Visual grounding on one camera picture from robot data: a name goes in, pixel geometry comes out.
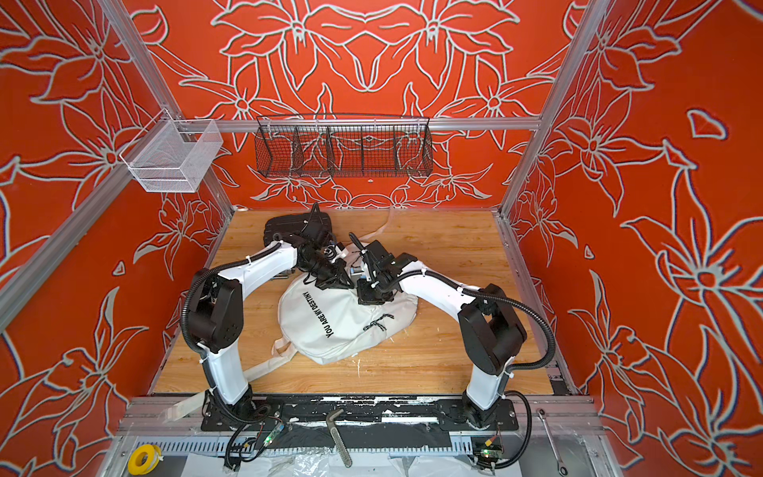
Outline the white backpack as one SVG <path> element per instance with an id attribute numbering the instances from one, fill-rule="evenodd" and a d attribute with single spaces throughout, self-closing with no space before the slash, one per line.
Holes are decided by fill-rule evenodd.
<path id="1" fill-rule="evenodd" d="M 270 359 L 249 369 L 242 367 L 250 386 L 298 354 L 319 365 L 336 363 L 376 347 L 411 325 L 418 305 L 412 295 L 403 293 L 384 305 L 358 303 L 356 283 L 363 275 L 361 254 L 353 244 L 344 248 L 344 260 L 355 283 L 354 289 L 321 290 L 305 272 L 281 273 L 297 271 L 300 276 L 279 298 L 277 323 L 281 336 L 272 346 Z M 210 403 L 210 388 L 169 407 L 166 415 L 170 421 L 178 421 L 203 405 L 214 409 Z"/>

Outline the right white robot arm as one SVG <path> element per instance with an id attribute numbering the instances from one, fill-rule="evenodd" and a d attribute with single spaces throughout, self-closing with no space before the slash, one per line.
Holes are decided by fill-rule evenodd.
<path id="1" fill-rule="evenodd" d="M 458 323 L 473 365 L 461 411 L 461 419 L 471 427 L 486 429 L 492 425 L 498 401 L 514 373 L 542 369 L 556 357 L 558 345 L 550 324 L 530 306 L 506 296 L 500 286 L 469 286 L 432 270 L 411 254 L 393 256 L 377 240 L 362 244 L 355 235 L 350 239 L 363 260 L 363 275 L 357 284 L 361 304 L 387 303 L 406 293 L 430 303 Z M 546 351 L 534 362 L 517 361 L 528 339 L 519 312 L 536 322 L 544 333 Z"/>

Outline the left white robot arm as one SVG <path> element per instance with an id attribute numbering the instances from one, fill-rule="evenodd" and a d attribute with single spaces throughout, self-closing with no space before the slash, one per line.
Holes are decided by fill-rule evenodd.
<path id="1" fill-rule="evenodd" d="M 268 230 L 271 241 L 263 250 L 238 262 L 198 271 L 180 313 L 180 331 L 201 358 L 210 403 L 237 425 L 256 419 L 252 387 L 238 353 L 248 294 L 292 270 L 313 277 L 320 289 L 354 287 L 346 270 L 345 248 L 319 204 L 306 214 L 277 217 Z"/>

